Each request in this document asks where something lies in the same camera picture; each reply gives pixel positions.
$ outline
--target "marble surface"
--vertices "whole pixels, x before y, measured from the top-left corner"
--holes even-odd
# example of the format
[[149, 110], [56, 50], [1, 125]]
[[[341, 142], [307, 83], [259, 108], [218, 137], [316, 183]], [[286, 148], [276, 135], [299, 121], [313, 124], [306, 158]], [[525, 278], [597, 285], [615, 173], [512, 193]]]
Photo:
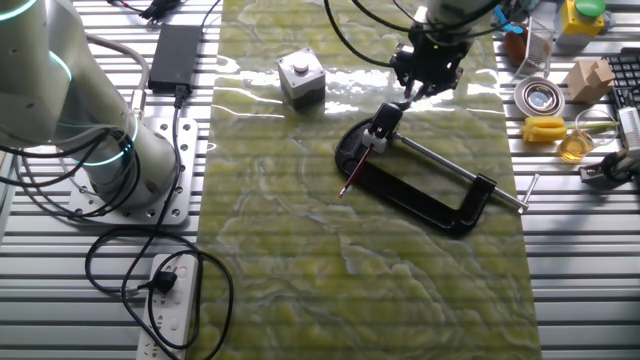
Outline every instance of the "marble surface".
[[[368, 2], [408, 25], [391, 2]], [[354, 46], [388, 60], [403, 40], [348, 1], [332, 8]], [[275, 61], [311, 47], [327, 71], [323, 104], [283, 104]], [[540, 359], [518, 214], [493, 200], [452, 240], [352, 188], [334, 148], [384, 101], [392, 71], [338, 41], [317, 0], [226, 0], [198, 244], [230, 268], [233, 320], [219, 359]], [[515, 193], [489, 37], [458, 89], [416, 103], [401, 132]], [[371, 160], [457, 207], [469, 183], [400, 146]], [[206, 270], [200, 359], [215, 345], [227, 286]]]

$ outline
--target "glass beaker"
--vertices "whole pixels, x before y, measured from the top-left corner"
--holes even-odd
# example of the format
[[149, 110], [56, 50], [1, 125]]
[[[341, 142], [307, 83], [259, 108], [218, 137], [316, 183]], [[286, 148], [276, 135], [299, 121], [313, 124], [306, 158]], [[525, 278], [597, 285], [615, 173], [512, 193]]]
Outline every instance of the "glass beaker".
[[[586, 114], [597, 112], [606, 115], [606, 119], [587, 117]], [[611, 144], [618, 136], [618, 124], [614, 118], [602, 110], [588, 109], [581, 112], [575, 126], [558, 146], [560, 158], [568, 163], [577, 163], [593, 149]]]

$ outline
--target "power adapter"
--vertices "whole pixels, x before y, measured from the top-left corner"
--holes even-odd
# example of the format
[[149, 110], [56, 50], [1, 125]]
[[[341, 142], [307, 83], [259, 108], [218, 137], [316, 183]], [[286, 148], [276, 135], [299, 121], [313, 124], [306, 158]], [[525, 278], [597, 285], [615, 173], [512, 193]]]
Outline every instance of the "power adapter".
[[201, 40], [200, 26], [163, 24], [149, 74], [149, 89], [156, 94], [174, 94], [178, 86], [184, 86], [191, 94]]

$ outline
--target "mounting plate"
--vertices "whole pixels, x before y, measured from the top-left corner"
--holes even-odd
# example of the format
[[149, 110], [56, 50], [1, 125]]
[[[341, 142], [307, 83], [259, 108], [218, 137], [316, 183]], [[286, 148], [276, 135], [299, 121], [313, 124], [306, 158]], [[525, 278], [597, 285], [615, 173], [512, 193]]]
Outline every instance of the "mounting plate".
[[[167, 139], [173, 137], [172, 123], [173, 119], [158, 118], [145, 119], [146, 126], [154, 132], [161, 134]], [[178, 144], [188, 144], [186, 150], [181, 150], [182, 166], [184, 171], [180, 176], [176, 193], [171, 200], [171, 206], [164, 218], [164, 225], [180, 225], [189, 216], [189, 198], [191, 197], [191, 180], [193, 178], [193, 167], [195, 162], [196, 148], [198, 140], [198, 124], [193, 119], [179, 119]], [[80, 186], [86, 186], [91, 189], [91, 184], [87, 174], [80, 170], [75, 175], [75, 180]], [[164, 206], [164, 200], [167, 198], [167, 192], [158, 197], [158, 200], [148, 206], [137, 209], [123, 209], [123, 211], [114, 211], [103, 217], [94, 219], [95, 223], [82, 223], [91, 225], [155, 225], [158, 222], [158, 216]], [[101, 198], [81, 192], [74, 187], [69, 200], [69, 208], [88, 213], [98, 209], [104, 205]]]

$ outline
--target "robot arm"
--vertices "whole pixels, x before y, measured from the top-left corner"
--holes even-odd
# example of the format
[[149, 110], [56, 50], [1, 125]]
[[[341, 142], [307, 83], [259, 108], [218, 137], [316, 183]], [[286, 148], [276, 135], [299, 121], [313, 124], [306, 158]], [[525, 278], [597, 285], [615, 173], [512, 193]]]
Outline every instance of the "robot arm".
[[493, 12], [501, 0], [428, 0], [414, 15], [411, 45], [400, 44], [391, 58], [398, 81], [409, 98], [415, 81], [422, 86], [416, 99], [455, 89], [462, 75], [460, 61], [471, 49], [473, 27]]
[[[83, 136], [87, 129], [119, 128], [132, 139], [141, 168], [137, 190], [123, 207], [148, 204], [169, 188], [176, 171], [171, 144], [129, 110], [93, 58], [69, 0], [2, 0], [0, 33], [0, 144], [68, 150], [95, 136]], [[122, 188], [125, 151], [110, 137], [84, 163], [103, 199]], [[79, 161], [85, 154], [73, 157]]]

